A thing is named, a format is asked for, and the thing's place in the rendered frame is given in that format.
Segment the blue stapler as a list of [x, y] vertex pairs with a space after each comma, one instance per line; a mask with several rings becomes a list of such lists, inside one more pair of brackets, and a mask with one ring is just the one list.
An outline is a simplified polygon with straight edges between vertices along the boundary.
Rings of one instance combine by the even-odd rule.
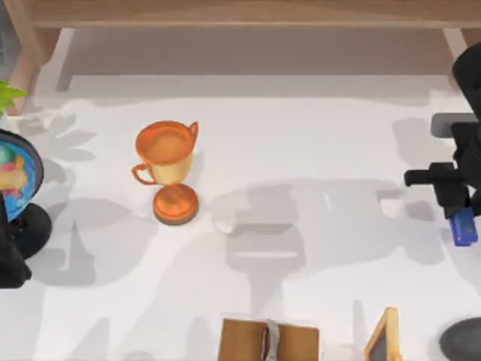
[[459, 210], [449, 218], [449, 226], [456, 247], [469, 247], [478, 242], [475, 216], [472, 207]]

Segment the dark grey round object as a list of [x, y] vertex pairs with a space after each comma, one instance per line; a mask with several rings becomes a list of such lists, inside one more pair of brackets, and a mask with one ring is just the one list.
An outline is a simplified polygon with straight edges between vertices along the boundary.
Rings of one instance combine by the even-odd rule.
[[481, 361], [481, 317], [452, 324], [441, 334], [439, 345], [449, 361]]

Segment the wooden framed blackboard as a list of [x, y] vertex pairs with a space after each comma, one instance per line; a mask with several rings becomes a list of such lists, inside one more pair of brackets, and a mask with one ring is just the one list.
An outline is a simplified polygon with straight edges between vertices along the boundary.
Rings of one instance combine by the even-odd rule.
[[403, 361], [398, 309], [387, 307], [364, 350], [364, 361]]

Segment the brown open book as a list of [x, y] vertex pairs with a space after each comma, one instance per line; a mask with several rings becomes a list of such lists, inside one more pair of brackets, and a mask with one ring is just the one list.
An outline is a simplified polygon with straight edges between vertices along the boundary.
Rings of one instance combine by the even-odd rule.
[[320, 361], [319, 330], [226, 318], [217, 361]]

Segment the wooden shelf unit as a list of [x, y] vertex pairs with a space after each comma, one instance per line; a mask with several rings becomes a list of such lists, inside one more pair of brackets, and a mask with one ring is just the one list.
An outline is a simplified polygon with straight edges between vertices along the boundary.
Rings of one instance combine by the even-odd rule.
[[32, 101], [388, 98], [449, 79], [481, 43], [481, 0], [0, 0]]

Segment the orange trophy cup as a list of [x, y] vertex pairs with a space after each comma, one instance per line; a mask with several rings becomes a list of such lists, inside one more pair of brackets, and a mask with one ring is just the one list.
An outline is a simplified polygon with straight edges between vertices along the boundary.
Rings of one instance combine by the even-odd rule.
[[193, 161], [199, 126], [163, 120], [143, 128], [135, 141], [141, 163], [132, 168], [133, 177], [146, 186], [159, 186], [153, 198], [153, 213], [167, 225], [183, 225], [198, 212], [199, 200], [183, 181]]

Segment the colourful globe on black stand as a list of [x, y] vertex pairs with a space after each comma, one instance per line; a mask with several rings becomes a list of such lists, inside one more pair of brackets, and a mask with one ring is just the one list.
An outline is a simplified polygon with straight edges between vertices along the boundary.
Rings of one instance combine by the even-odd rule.
[[35, 147], [21, 135], [0, 129], [0, 236], [23, 259], [37, 254], [52, 232], [50, 216], [32, 202], [43, 181], [44, 165]]

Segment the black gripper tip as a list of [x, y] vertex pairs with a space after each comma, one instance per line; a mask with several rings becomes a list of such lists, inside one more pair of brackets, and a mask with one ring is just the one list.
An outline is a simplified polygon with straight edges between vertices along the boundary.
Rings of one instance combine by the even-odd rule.
[[12, 241], [5, 202], [0, 194], [0, 290], [18, 289], [31, 277], [30, 268]]

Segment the green plant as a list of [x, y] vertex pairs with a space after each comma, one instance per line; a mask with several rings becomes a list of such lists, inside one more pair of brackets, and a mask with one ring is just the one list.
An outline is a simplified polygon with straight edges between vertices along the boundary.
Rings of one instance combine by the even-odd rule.
[[0, 79], [0, 116], [14, 108], [16, 99], [23, 99], [28, 95], [24, 90], [11, 86], [6, 80]]

